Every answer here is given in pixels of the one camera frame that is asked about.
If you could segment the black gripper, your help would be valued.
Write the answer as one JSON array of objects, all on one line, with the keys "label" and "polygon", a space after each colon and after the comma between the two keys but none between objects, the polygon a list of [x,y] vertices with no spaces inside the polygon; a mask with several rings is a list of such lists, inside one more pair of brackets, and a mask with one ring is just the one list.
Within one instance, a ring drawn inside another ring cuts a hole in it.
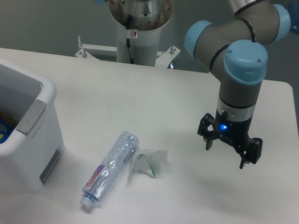
[{"label": "black gripper", "polygon": [[248,137],[252,123],[252,117],[247,120],[236,122],[230,121],[226,115],[216,112],[216,118],[210,113],[206,113],[199,124],[197,134],[203,137],[206,142],[206,150],[208,151],[213,141],[220,139],[224,143],[236,146],[235,150],[241,157],[240,169],[245,164],[256,164],[261,157],[263,140],[261,138]]}]

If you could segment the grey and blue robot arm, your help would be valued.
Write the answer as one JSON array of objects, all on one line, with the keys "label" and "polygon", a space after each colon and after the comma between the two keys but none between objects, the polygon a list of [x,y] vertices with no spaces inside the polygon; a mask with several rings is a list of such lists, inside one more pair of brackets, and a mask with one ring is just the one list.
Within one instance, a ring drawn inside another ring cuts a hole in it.
[{"label": "grey and blue robot arm", "polygon": [[[170,20],[171,0],[94,0],[108,3],[120,26],[117,60],[155,65],[160,29]],[[266,45],[285,37],[290,15],[269,0],[228,0],[233,21],[214,25],[198,21],[187,31],[184,46],[189,54],[220,81],[216,114],[201,119],[198,134],[207,148],[221,140],[241,157],[241,165],[261,157],[262,139],[249,137],[249,128],[268,53]]]}]

